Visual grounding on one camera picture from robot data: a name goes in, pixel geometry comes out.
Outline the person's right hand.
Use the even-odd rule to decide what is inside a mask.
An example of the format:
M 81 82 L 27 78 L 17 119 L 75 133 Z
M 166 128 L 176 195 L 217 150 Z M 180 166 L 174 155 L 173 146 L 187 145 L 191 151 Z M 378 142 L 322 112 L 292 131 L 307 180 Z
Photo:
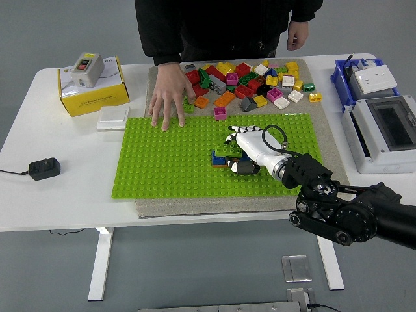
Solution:
M 157 126 L 159 115 L 162 112 L 163 121 L 161 129 L 167 131 L 170 126 L 171 108 L 175 104 L 179 126 L 185 125 L 185 112 L 183 109 L 183 93 L 187 94 L 191 103 L 195 100 L 195 93 L 191 82 L 181 69 L 179 63 L 166 63 L 157 66 L 155 88 L 150 100 L 148 114 L 152 116 L 151 125 Z

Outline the person's left hand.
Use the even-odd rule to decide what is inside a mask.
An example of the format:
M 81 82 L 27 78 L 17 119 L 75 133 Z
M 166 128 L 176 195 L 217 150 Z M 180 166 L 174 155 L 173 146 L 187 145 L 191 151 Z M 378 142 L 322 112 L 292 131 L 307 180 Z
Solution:
M 287 30 L 287 50 L 296 51 L 301 49 L 309 36 L 309 22 L 291 21 Z

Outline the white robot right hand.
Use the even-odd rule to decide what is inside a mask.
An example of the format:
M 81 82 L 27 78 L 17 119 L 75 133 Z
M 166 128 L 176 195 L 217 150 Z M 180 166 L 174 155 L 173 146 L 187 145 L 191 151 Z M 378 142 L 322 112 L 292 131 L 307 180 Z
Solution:
M 254 125 L 229 126 L 229 130 L 233 133 L 226 138 L 225 143 L 234 140 L 250 158 L 250 161 L 228 160 L 227 165 L 232 172 L 240 175 L 257 174 L 264 166 L 274 179 L 281 179 L 289 156 L 278 151 L 283 150 L 283 147 L 269 132 Z

